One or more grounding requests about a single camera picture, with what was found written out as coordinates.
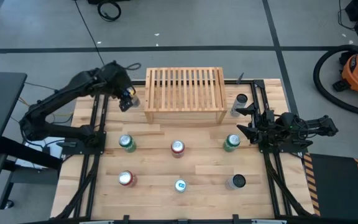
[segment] wooden table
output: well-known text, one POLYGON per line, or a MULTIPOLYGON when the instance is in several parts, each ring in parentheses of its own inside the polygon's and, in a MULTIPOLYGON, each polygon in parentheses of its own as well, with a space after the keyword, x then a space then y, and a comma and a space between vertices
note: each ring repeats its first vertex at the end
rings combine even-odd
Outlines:
MULTIPOLYGON (((288 111, 280 80, 267 79, 265 84, 271 109, 277 114, 288 111)), ((135 88, 143 100, 144 89, 135 88)), ((226 85, 228 108, 239 93, 249 96, 247 104, 252 102, 249 85, 226 85)), ((73 126, 89 124, 92 104, 91 97, 77 100, 73 126)), ((163 113, 155 115, 154 124, 147 124, 143 111, 141 105, 122 113, 116 100, 109 102, 106 151, 99 163, 92 219, 122 220, 123 215, 130 215, 131 220, 231 219, 232 214, 239 214, 240 218, 273 218, 263 155, 236 128, 236 124, 247 124, 250 116, 233 118, 228 113, 218 125, 215 114, 163 113), (231 133, 240 135, 241 144, 234 152, 225 152, 222 144, 231 133), (135 139, 137 149, 132 154, 118 144, 122 134, 135 139), (170 152, 174 139, 181 139, 186 145, 185 155, 180 159, 170 152), (135 187, 119 185, 117 175, 123 170, 137 175, 135 187), (247 185, 243 189, 225 189, 225 181, 233 174, 246 177, 247 185), (173 188, 179 178, 188 183, 183 194, 173 188)), ((289 154, 282 154, 281 158, 288 188, 313 213, 301 161, 289 154)), ((76 192, 82 161, 83 156, 73 156, 63 164, 52 217, 63 210, 76 192)), ((280 211, 284 214, 281 193, 277 192, 280 211)), ((87 194, 81 214, 85 214, 86 199, 87 194)))

